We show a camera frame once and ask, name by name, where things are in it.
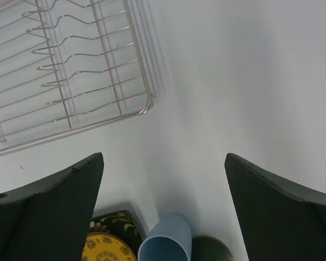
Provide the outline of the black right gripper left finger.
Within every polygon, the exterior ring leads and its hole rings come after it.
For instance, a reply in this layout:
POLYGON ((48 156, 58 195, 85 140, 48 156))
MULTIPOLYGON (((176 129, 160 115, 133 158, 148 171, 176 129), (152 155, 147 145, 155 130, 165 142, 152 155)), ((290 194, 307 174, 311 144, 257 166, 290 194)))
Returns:
POLYGON ((0 193, 0 260, 81 260, 103 170, 98 152, 0 193))

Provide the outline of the black floral square plate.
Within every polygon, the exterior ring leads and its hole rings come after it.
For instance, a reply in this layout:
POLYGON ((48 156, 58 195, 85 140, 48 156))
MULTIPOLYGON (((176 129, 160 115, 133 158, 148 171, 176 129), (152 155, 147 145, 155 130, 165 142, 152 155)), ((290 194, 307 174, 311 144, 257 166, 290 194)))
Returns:
POLYGON ((121 239, 133 251, 135 257, 145 238, 139 223, 128 210, 93 217, 88 232, 104 232, 121 239))

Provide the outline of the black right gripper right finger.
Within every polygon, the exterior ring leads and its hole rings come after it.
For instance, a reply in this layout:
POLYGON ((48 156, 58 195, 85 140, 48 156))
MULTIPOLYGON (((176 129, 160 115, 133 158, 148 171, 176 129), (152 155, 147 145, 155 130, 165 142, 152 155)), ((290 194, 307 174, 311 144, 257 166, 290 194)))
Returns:
POLYGON ((233 153, 224 167, 249 260, 326 260, 326 193, 233 153))

